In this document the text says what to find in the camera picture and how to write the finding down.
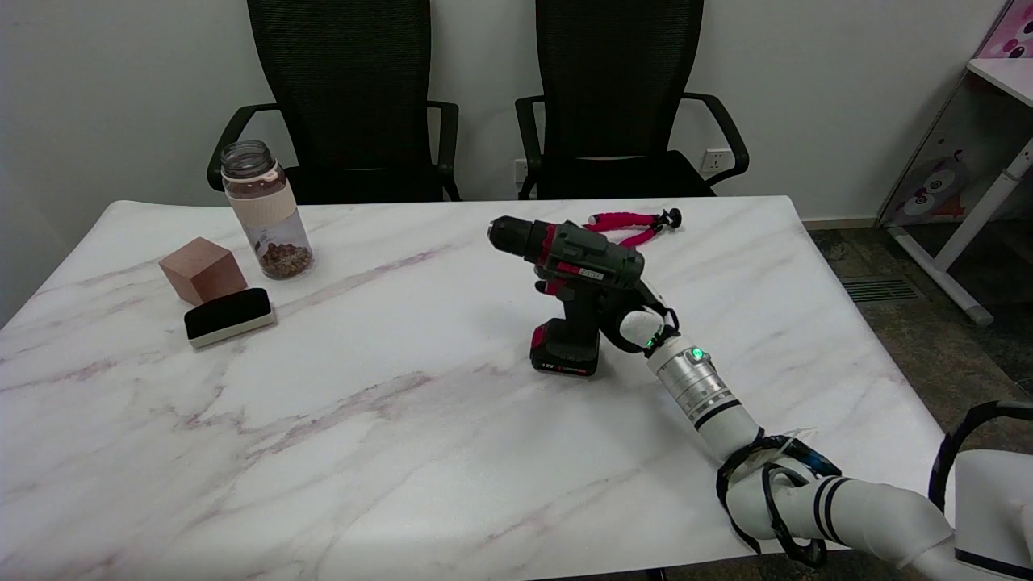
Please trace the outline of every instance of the white desk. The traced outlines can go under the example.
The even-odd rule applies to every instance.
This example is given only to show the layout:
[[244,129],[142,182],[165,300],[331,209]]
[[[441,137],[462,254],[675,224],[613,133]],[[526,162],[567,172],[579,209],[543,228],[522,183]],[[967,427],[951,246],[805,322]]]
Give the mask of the white desk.
[[[530,367],[561,305],[484,236],[672,206],[647,276],[754,418],[925,492],[942,432],[788,198],[306,207],[316,266],[283,282],[228,208],[118,203],[0,332],[0,578],[506,581],[750,554],[640,356],[605,344],[588,380]],[[190,348],[157,262],[195,236],[233,250],[276,327]]]
[[[973,59],[969,61],[968,69],[1026,105],[1033,106],[1033,59]],[[1011,195],[1011,191],[1022,181],[1031,162],[1033,162],[1033,139],[1030,139],[1026,147],[1001,173],[935,257],[931,256],[903,227],[889,228],[889,233],[908,254],[972,320],[980,326],[990,325],[994,322],[994,317],[947,273],[947,269],[990,221],[994,212]]]

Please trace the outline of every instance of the mesh chair back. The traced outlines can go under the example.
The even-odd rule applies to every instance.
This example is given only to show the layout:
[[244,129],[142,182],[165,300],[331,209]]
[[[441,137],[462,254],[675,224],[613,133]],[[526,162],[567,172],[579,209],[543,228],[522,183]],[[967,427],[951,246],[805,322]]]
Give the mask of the mesh chair back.
[[431,163],[430,0],[248,0],[300,164]]
[[666,151],[702,0],[537,0],[544,154]]

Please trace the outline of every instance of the beige bottle sleeve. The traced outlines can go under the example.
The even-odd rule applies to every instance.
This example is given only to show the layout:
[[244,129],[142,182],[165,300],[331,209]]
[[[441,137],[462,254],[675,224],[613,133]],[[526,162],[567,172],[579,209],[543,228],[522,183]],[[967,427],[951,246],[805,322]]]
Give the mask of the beige bottle sleeve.
[[233,207],[237,219],[246,226],[270,226],[280,223],[298,209],[294,190],[290,189],[289,182],[280,191],[263,197],[254,200],[238,200],[228,195],[226,197]]

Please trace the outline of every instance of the chair seat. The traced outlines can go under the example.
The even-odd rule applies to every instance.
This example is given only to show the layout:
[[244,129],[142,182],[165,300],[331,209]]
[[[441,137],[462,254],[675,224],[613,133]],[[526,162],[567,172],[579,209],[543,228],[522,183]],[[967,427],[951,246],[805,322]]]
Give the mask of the chair seat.
[[542,157],[538,200],[713,196],[680,152],[629,159],[555,159]]
[[287,167],[287,179],[301,205],[442,202],[436,165],[385,170],[311,170]]

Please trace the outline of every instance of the wooden cube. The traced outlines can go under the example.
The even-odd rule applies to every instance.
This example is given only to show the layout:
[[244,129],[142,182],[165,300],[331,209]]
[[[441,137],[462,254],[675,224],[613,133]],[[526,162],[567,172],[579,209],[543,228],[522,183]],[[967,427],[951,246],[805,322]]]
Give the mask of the wooden cube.
[[194,306],[248,287],[233,253],[195,238],[158,263],[181,299]]

